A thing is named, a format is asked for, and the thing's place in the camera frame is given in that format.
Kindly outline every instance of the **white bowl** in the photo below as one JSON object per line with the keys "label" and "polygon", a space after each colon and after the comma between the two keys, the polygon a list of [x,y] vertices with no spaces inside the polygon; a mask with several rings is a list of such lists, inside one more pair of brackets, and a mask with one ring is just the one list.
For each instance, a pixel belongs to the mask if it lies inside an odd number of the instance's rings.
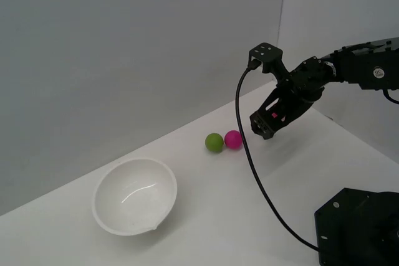
{"label": "white bowl", "polygon": [[154,159],[128,160],[111,169],[97,185],[92,210],[104,230],[122,236],[155,230],[177,195],[175,175]]}

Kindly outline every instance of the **bowl rim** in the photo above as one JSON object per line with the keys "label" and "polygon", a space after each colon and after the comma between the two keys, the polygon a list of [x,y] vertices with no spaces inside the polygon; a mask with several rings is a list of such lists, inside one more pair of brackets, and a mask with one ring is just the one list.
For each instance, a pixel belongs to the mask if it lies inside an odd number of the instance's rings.
{"label": "bowl rim", "polygon": [[[168,206],[168,208],[166,209],[166,211],[160,216],[160,218],[158,219],[158,221],[156,222],[156,224],[154,224],[153,226],[150,227],[144,227],[144,228],[139,228],[133,232],[121,232],[119,230],[114,230],[111,229],[109,226],[107,226],[106,224],[103,223],[103,221],[101,220],[101,218],[99,217],[99,215],[97,214],[97,209],[95,207],[95,200],[97,198],[97,193],[99,191],[99,187],[100,185],[103,183],[104,179],[116,168],[118,168],[119,166],[130,162],[130,161],[136,161],[136,160],[150,160],[152,162],[156,162],[159,165],[163,166],[169,173],[171,179],[172,179],[172,183],[173,183],[173,194],[172,194],[172,200]],[[99,224],[99,226],[101,228],[103,228],[104,230],[106,230],[107,232],[114,234],[114,235],[119,235],[119,236],[133,236],[133,235],[138,235],[138,234],[142,234],[144,232],[148,232],[149,230],[155,230],[160,224],[161,222],[166,218],[166,216],[169,214],[169,212],[172,210],[172,207],[175,205],[175,201],[176,201],[176,197],[177,197],[177,182],[176,182],[176,177],[175,174],[173,174],[173,171],[169,168],[169,166],[167,166],[164,162],[157,160],[157,159],[153,159],[153,158],[148,158],[148,157],[136,157],[136,158],[126,158],[126,159],[121,159],[120,161],[117,162],[117,165],[113,166],[112,168],[110,168],[101,178],[101,180],[97,183],[95,189],[94,189],[94,193],[92,196],[92,213],[94,216],[94,219],[97,221],[97,223]]]}

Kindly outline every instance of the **white table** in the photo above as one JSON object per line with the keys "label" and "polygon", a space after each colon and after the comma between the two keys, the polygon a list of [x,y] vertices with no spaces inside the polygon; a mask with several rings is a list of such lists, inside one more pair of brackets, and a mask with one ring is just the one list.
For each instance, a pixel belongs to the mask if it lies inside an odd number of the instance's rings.
{"label": "white table", "polygon": [[[273,87],[242,98],[244,129],[266,190],[303,238],[315,244],[314,212],[344,187],[399,191],[399,165],[313,109],[271,140],[254,135],[248,116]],[[95,223],[92,192],[116,160],[1,216],[0,264],[318,265],[272,214],[244,150],[205,150],[208,133],[236,128],[229,103],[124,157],[160,159],[176,175],[175,207],[157,230],[118,237]]]}

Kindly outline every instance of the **gray wall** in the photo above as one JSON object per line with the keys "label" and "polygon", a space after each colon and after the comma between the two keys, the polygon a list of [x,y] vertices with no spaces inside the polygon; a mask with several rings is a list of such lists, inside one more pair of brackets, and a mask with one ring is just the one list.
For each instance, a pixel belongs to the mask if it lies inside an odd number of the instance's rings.
{"label": "gray wall", "polygon": [[281,3],[0,0],[0,214],[232,100]]}
{"label": "gray wall", "polygon": [[[293,69],[344,45],[398,37],[398,16],[398,0],[284,0],[279,47]],[[391,96],[399,98],[399,92]],[[399,163],[399,106],[381,91],[331,83],[314,106]]]}

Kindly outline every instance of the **robotic arm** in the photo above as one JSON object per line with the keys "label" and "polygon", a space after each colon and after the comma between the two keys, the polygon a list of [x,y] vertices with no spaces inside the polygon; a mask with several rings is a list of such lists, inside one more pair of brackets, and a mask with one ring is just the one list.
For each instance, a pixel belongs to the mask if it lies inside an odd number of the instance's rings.
{"label": "robotic arm", "polygon": [[267,43],[249,51],[248,65],[253,60],[262,63],[263,73],[277,79],[277,87],[250,116],[253,132],[265,140],[304,114],[329,82],[383,90],[389,101],[399,104],[388,94],[399,88],[399,38],[342,47],[321,59],[311,57],[291,72],[282,63],[282,50]]}

